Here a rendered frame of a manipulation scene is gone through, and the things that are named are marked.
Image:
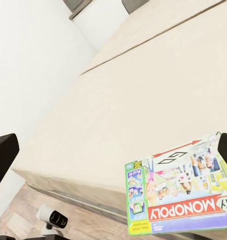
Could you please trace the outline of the board game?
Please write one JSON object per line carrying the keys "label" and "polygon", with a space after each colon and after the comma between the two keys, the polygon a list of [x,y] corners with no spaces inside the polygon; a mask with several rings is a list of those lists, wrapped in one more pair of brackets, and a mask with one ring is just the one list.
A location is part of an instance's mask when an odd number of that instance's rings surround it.
{"label": "board game", "polygon": [[217,131],[124,164],[129,236],[227,228]]}

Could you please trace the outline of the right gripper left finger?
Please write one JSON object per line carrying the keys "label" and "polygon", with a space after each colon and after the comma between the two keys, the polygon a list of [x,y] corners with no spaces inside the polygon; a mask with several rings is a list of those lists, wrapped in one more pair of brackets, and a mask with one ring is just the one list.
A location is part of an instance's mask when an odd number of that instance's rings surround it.
{"label": "right gripper left finger", "polygon": [[19,151],[19,142],[15,133],[0,136],[0,183]]}

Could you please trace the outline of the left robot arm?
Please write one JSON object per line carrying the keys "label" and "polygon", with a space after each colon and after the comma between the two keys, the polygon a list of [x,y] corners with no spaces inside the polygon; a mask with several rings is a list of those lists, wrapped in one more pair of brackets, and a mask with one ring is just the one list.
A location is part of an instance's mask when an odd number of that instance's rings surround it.
{"label": "left robot arm", "polygon": [[[36,218],[45,222],[41,230],[44,237],[25,238],[24,240],[69,240],[63,233],[52,227],[64,229],[68,218],[47,204],[43,204],[37,212]],[[0,240],[16,240],[14,237],[0,235]]]}

